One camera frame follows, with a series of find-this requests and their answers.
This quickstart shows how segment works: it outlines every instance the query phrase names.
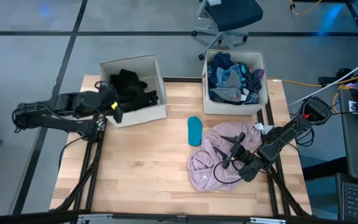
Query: chair base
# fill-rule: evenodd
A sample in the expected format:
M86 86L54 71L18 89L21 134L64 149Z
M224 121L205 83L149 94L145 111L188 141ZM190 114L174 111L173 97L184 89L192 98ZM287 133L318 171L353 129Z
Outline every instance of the chair base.
M222 40L225 41L225 43L227 44L227 46L229 47L230 50L234 50L234 45L228 37L230 35L241 36L241 37L243 37L242 40L244 42L247 41L247 38L248 38L248 32L236 32L236 31L219 32L218 29L216 28L216 25L214 25L214 24L207 26L205 28L196 27L191 35L195 37L197 35L197 32L204 32L207 34L215 35L215 38L213 39L213 41L210 42L206 46L206 48L202 51L202 53L198 56L200 60L204 60L203 56L205 55L206 51L209 48L211 48L216 42L221 43Z

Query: desk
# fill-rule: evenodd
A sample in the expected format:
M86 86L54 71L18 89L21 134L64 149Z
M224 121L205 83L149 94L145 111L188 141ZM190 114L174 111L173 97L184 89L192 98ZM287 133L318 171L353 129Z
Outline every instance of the desk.
M100 79L87 75L81 91L94 90ZM200 193L190 184L187 162L194 151L188 145L187 120L198 116L203 132L226 121L256 121L257 116L203 114L201 83L165 82L166 119L145 124L106 127L99 170L91 207L92 212L188 214L225 216L272 216L267 177L259 173L250 183L239 182L232 191ZM289 121L281 82L268 81L276 125ZM68 142L78 138L70 133ZM58 174L51 208L59 206L73 190L80 176L86 142L66 148ZM311 213L297 151L291 146L281 153L285 182L295 199ZM278 208L283 213L276 186Z
M340 90L339 100L341 111L349 111L349 101L354 101L350 90ZM343 114L342 126L346 157L303 169L306 180L334 175L337 172L349 174L358 179L358 116Z

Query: office chair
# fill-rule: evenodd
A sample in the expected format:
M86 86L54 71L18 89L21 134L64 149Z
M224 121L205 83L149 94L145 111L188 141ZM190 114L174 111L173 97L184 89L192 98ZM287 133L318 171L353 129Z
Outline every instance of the office chair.
M205 28L196 27L191 35L195 37L197 32L215 35L213 41L198 56L200 60L204 60L206 51L217 41L221 43L224 40L230 50L234 50L233 43L228 38L229 35L244 36L242 41L247 41L248 32L232 30L261 20L264 13L255 0L200 0L199 2L198 18L210 18L213 24Z

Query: wooden table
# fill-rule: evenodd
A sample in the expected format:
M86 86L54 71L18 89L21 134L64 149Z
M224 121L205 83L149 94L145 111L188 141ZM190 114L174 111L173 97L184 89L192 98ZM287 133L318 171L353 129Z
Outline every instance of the wooden table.
M81 91L95 90L98 75L87 75ZM101 160L94 190L92 212L158 213L188 215L272 216L267 176L257 174L252 182L239 182L232 191L197 192L190 184L187 162L194 151L188 145L187 120L198 116L203 132L226 121L257 121L257 116L203 114L200 83L165 82L166 119L126 128L106 127ZM276 125L290 120L281 82L268 80ZM68 142L78 138L70 133ZM73 190L80 176L86 142L66 148L51 208L59 206ZM311 213L296 149L281 153L285 183L296 201ZM84 207L87 187L83 192ZM276 186L279 212L281 195Z

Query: black table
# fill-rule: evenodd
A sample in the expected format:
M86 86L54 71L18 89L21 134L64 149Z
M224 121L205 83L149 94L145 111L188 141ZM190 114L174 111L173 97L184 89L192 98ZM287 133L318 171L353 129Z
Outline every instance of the black table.
M349 101L354 101L350 90L340 90L339 100L341 111L349 111ZM343 114L342 126L346 156L304 168L303 175L305 180L326 177L336 173L349 174L351 177L358 179L358 115Z

